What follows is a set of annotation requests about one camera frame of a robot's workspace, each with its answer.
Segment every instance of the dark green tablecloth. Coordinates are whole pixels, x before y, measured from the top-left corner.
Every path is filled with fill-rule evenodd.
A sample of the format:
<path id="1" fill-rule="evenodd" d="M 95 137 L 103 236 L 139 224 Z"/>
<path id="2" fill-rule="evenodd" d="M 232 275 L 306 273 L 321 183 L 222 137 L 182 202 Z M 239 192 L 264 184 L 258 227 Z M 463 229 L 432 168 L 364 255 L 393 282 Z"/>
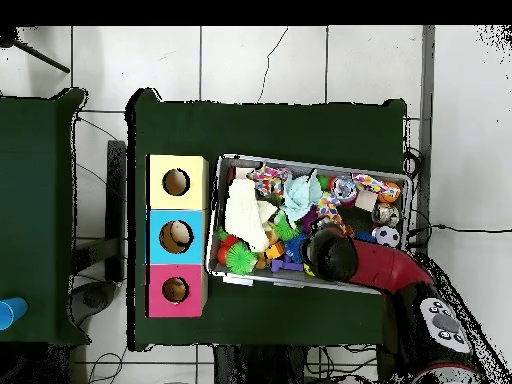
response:
<path id="1" fill-rule="evenodd" d="M 201 318 L 146 318 L 144 158 L 203 156 L 210 163 L 210 183 L 222 153 L 401 173 L 404 114 L 402 100 L 382 106 L 225 105 L 160 102 L 150 89 L 135 93 L 126 113 L 129 219 L 135 219 L 128 227 L 131 260 L 135 252 L 135 265 L 129 261 L 129 273 L 135 267 L 129 281 L 129 295 L 135 290 L 129 337 L 134 331 L 138 344 L 380 343 L 382 296 L 263 282 L 245 287 L 210 277 Z"/>
<path id="2" fill-rule="evenodd" d="M 0 96 L 0 299 L 27 313 L 0 341 L 82 344 L 68 319 L 72 273 L 72 118 L 84 92 L 53 99 Z"/>

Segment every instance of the toy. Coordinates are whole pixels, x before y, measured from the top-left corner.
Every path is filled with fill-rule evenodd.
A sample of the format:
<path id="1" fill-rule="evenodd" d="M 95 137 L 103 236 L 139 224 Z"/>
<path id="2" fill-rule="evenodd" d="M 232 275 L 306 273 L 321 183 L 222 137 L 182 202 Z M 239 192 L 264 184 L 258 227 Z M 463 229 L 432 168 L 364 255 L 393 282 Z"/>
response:
<path id="1" fill-rule="evenodd" d="M 221 245 L 217 249 L 217 261 L 221 265 L 226 265 L 226 255 L 228 254 L 230 248 L 231 248 L 231 246 L 222 246 Z"/>
<path id="2" fill-rule="evenodd" d="M 304 272 L 306 274 L 310 275 L 311 277 L 315 276 L 315 274 L 313 274 L 313 271 L 311 271 L 311 268 L 309 267 L 309 265 L 304 264 Z"/>
<path id="3" fill-rule="evenodd" d="M 272 215 L 277 211 L 277 206 L 264 200 L 258 200 L 258 213 L 260 215 L 260 222 L 264 224 Z"/>
<path id="4" fill-rule="evenodd" d="M 291 262 L 302 263 L 300 250 L 302 248 L 302 242 L 306 238 L 306 234 L 301 233 L 297 237 L 284 242 L 286 256 L 290 258 Z"/>
<path id="5" fill-rule="evenodd" d="M 258 253 L 258 262 L 254 266 L 256 269 L 263 269 L 270 264 L 271 259 L 267 259 L 264 253 Z"/>
<path id="6" fill-rule="evenodd" d="M 378 203 L 372 212 L 372 221 L 387 225 L 388 227 L 395 228 L 400 220 L 400 212 L 395 206 L 391 206 L 389 203 Z"/>
<path id="7" fill-rule="evenodd" d="M 273 259 L 270 265 L 270 270 L 272 272 L 278 272 L 280 269 L 287 269 L 290 271 L 303 271 L 304 264 L 296 264 L 293 262 L 284 262 L 280 259 Z"/>
<path id="8" fill-rule="evenodd" d="M 320 188 L 325 191 L 329 185 L 329 177 L 317 176 L 316 179 L 320 183 Z"/>
<path id="9" fill-rule="evenodd" d="M 369 243 L 377 243 L 377 239 L 371 235 L 371 233 L 359 232 L 356 233 L 356 240 L 367 241 Z"/>
<path id="10" fill-rule="evenodd" d="M 309 212 L 302 217 L 302 231 L 305 234 L 311 233 L 311 224 L 318 218 L 318 208 L 316 205 L 311 206 Z"/>
<path id="11" fill-rule="evenodd" d="M 238 241 L 235 236 L 226 233 L 220 225 L 217 227 L 217 237 L 221 246 L 231 247 Z"/>
<path id="12" fill-rule="evenodd" d="M 251 252 L 242 241 L 236 242 L 226 254 L 226 265 L 235 274 L 249 274 L 258 262 L 257 254 Z"/>
<path id="13" fill-rule="evenodd" d="M 275 259 L 282 256 L 284 252 L 284 244 L 282 241 L 279 241 L 276 244 L 270 246 L 269 249 L 265 250 L 265 256 L 267 259 Z"/>
<path id="14" fill-rule="evenodd" d="M 288 216 L 292 228 L 295 228 L 295 221 L 306 215 L 321 197 L 322 189 L 316 178 L 316 169 L 310 175 L 288 178 L 284 182 L 284 205 L 281 210 Z"/>
<path id="15" fill-rule="evenodd" d="M 382 246 L 396 247 L 400 242 L 398 231 L 387 226 L 375 228 L 372 232 L 372 236 L 375 237 L 377 243 Z"/>
<path id="16" fill-rule="evenodd" d="M 338 200 L 345 206 L 353 205 L 357 197 L 356 183 L 346 175 L 342 175 L 330 182 L 329 191 L 333 192 Z"/>
<path id="17" fill-rule="evenodd" d="M 356 208 L 364 209 L 365 211 L 372 212 L 377 202 L 377 193 L 373 191 L 360 190 L 356 197 Z"/>
<path id="18" fill-rule="evenodd" d="M 274 169 L 263 164 L 259 169 L 255 169 L 247 178 L 255 182 L 256 190 L 263 197 L 274 193 L 281 198 L 284 193 L 284 182 L 291 178 L 292 171 L 287 168 Z"/>
<path id="19" fill-rule="evenodd" d="M 384 183 L 365 174 L 352 174 L 352 180 L 356 184 L 365 186 L 375 193 L 389 195 L 390 198 L 394 199 L 392 200 L 393 202 L 400 195 L 400 187 L 398 187 L 395 183 Z"/>
<path id="20" fill-rule="evenodd" d="M 317 217 L 318 218 L 327 217 L 331 221 L 338 224 L 338 226 L 344 230 L 343 219 L 341 218 L 340 214 L 338 213 L 338 209 L 336 209 L 336 206 L 339 206 L 339 205 L 340 205 L 340 201 L 333 193 L 324 191 L 322 194 L 322 197 L 320 198 L 320 200 L 318 201 L 318 204 L 317 204 Z"/>
<path id="21" fill-rule="evenodd" d="M 279 211 L 275 216 L 272 228 L 274 229 L 277 237 L 283 241 L 291 240 L 292 238 L 297 237 L 300 233 L 298 229 L 294 229 L 290 226 L 283 211 Z"/>
<path id="22" fill-rule="evenodd" d="M 388 191 L 381 191 L 379 193 L 379 201 L 381 202 L 387 202 L 387 203 L 393 203 L 398 199 L 398 196 L 400 196 L 400 187 L 398 187 L 395 183 L 384 183 L 386 184 L 390 190 Z"/>
<path id="23" fill-rule="evenodd" d="M 269 243 L 261 226 L 254 188 L 252 180 L 233 180 L 226 200 L 225 230 L 249 243 L 253 252 L 263 252 Z"/>

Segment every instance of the purple toy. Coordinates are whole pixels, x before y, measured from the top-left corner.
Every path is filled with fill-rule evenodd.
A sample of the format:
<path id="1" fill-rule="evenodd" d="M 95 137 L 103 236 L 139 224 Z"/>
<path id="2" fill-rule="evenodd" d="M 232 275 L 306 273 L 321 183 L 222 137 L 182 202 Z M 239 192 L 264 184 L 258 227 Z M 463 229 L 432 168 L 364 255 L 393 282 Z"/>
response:
<path id="1" fill-rule="evenodd" d="M 317 218 L 317 207 L 313 205 L 309 212 L 302 217 L 302 231 L 306 234 L 311 233 L 311 223 Z"/>
<path id="2" fill-rule="evenodd" d="M 272 259 L 270 270 L 278 272 L 280 269 L 288 269 L 290 271 L 304 271 L 303 264 L 295 264 L 293 262 L 283 262 L 280 259 Z"/>

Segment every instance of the green spiky ball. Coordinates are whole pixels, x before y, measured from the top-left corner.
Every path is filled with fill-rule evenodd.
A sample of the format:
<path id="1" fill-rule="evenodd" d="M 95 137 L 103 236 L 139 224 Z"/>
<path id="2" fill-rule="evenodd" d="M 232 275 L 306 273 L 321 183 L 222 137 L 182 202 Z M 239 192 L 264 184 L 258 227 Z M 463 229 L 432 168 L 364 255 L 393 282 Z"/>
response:
<path id="1" fill-rule="evenodd" d="M 300 234 L 298 228 L 294 230 L 290 227 L 286 219 L 286 214 L 283 211 L 279 211 L 274 218 L 274 232 L 282 241 L 291 240 Z"/>
<path id="2" fill-rule="evenodd" d="M 254 269 L 256 262 L 258 262 L 258 255 L 252 253 L 241 241 L 231 246 L 226 254 L 226 265 L 235 274 L 249 274 Z"/>

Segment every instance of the hole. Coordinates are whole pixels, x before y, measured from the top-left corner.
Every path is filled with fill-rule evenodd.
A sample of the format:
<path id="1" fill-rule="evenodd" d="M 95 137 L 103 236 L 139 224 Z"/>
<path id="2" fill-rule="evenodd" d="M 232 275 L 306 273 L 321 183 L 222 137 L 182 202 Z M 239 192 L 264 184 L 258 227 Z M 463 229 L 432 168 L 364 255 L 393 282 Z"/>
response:
<path id="1" fill-rule="evenodd" d="M 192 244 L 192 228 L 183 221 L 169 221 L 158 235 L 160 245 L 169 253 L 184 253 Z"/>
<path id="2" fill-rule="evenodd" d="M 182 169 L 171 169 L 164 175 L 162 185 L 171 196 L 183 196 L 190 188 L 190 178 Z"/>
<path id="3" fill-rule="evenodd" d="M 188 284 L 180 277 L 169 278 L 162 286 L 162 293 L 171 303 L 181 303 L 188 296 Z"/>

